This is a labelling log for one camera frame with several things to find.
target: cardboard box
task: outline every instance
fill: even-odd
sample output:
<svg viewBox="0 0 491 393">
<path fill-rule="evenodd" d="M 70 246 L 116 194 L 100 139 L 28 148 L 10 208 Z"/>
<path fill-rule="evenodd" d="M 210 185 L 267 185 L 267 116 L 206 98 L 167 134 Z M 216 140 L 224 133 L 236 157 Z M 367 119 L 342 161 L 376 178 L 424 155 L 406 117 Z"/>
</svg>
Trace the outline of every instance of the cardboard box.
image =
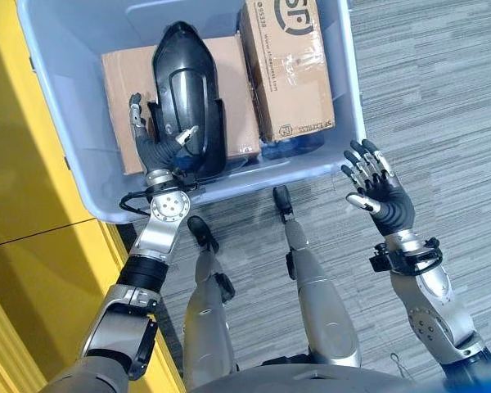
<svg viewBox="0 0 491 393">
<path fill-rule="evenodd" d="M 216 63 L 218 90 L 225 105 L 227 157 L 257 156 L 260 153 L 259 128 L 240 36 L 206 39 L 204 43 Z M 128 103 L 131 94 L 139 92 L 142 118 L 152 124 L 146 103 L 156 101 L 157 96 L 151 68 L 155 50 L 154 46 L 138 47 L 102 55 L 111 122 L 126 174 L 142 172 L 129 127 Z"/>
<path fill-rule="evenodd" d="M 315 0 L 245 0 L 241 34 L 266 141 L 335 126 Z"/>
</svg>

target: metal bracket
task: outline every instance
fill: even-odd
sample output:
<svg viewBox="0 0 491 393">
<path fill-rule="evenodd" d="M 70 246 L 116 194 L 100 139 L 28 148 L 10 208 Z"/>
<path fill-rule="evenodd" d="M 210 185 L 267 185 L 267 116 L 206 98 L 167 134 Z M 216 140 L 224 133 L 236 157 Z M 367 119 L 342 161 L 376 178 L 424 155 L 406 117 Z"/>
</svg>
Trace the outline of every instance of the metal bracket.
<svg viewBox="0 0 491 393">
<path fill-rule="evenodd" d="M 151 217 L 130 255 L 158 258 L 168 263 L 176 242 L 178 228 L 187 217 L 191 202 L 185 192 L 175 191 L 155 196 L 151 201 Z"/>
</svg>

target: wire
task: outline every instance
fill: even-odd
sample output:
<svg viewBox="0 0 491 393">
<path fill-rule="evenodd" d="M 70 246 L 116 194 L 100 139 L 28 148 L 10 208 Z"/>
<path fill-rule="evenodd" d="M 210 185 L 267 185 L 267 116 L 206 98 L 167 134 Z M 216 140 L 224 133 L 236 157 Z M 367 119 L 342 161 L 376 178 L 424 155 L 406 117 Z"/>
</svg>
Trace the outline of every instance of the wire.
<svg viewBox="0 0 491 393">
<path fill-rule="evenodd" d="M 131 213 L 135 213 L 137 215 L 145 215 L 146 217 L 151 217 L 151 215 L 146 211 L 128 205 L 128 202 L 132 201 L 133 199 L 142 199 L 142 198 L 146 198 L 147 200 L 149 200 L 150 198 L 157 197 L 159 195 L 167 194 L 170 192 L 175 192 L 175 191 L 190 192 L 196 190 L 197 188 L 198 188 L 197 183 L 182 185 L 177 187 L 170 187 L 159 191 L 156 191 L 153 187 L 149 187 L 146 191 L 128 193 L 120 200 L 119 207 L 122 210 L 130 211 Z"/>
<path fill-rule="evenodd" d="M 139 191 L 139 192 L 130 192 L 126 196 L 124 196 L 119 203 L 120 209 L 130 211 L 131 213 L 136 213 L 137 215 L 145 215 L 146 217 L 151 217 L 151 215 L 143 210 L 137 209 L 136 207 L 132 207 L 128 205 L 128 202 L 133 200 L 133 199 L 140 199 L 140 198 L 146 198 L 147 197 L 147 190 L 146 191 Z"/>
<path fill-rule="evenodd" d="M 404 366 L 402 363 L 400 363 L 400 358 L 397 354 L 395 354 L 394 352 L 391 353 L 390 355 L 390 358 L 391 360 L 393 360 L 393 362 L 396 364 L 396 366 L 399 368 L 399 371 L 400 371 L 400 376 L 404 379 L 408 379 L 410 380 L 411 382 L 415 382 L 415 378 L 412 377 L 411 373 L 409 372 L 409 370 L 406 368 L 406 366 Z"/>
</svg>

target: black rubber sleeve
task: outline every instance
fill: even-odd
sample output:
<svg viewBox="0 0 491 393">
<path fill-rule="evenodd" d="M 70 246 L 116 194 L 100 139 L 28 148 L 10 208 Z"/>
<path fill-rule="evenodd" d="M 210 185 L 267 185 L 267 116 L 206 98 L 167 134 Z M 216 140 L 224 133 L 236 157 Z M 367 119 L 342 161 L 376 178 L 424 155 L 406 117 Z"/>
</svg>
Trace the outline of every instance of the black rubber sleeve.
<svg viewBox="0 0 491 393">
<path fill-rule="evenodd" d="M 391 191 L 389 201 L 381 204 L 381 211 L 372 215 L 382 236 L 411 229 L 415 221 L 415 208 L 403 191 Z"/>
<path fill-rule="evenodd" d="M 169 266 L 145 256 L 131 255 L 120 272 L 117 284 L 146 288 L 160 293 Z"/>
<path fill-rule="evenodd" d="M 148 136 L 136 138 L 137 151 L 148 172 L 158 169 L 168 169 L 173 163 L 175 155 L 182 146 L 174 139 L 165 139 L 155 143 Z"/>
</svg>

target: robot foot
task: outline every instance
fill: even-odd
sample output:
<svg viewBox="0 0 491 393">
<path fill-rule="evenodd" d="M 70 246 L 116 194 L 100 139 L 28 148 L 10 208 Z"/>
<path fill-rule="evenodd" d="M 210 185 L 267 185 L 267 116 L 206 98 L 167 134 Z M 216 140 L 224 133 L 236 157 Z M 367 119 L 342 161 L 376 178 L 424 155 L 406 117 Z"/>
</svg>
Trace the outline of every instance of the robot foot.
<svg viewBox="0 0 491 393">
<path fill-rule="evenodd" d="M 203 219 L 197 215 L 193 215 L 187 221 L 187 227 L 193 236 L 196 237 L 196 241 L 200 246 L 207 247 L 208 249 L 212 247 L 213 252 L 215 254 L 218 253 L 218 250 L 220 250 L 220 245 L 214 239 L 211 229 L 209 229 L 209 225 L 206 224 Z"/>
<path fill-rule="evenodd" d="M 293 206 L 291 204 L 291 195 L 286 186 L 275 187 L 273 189 L 273 198 L 277 205 L 282 222 L 285 224 L 287 220 L 293 219 Z"/>
</svg>

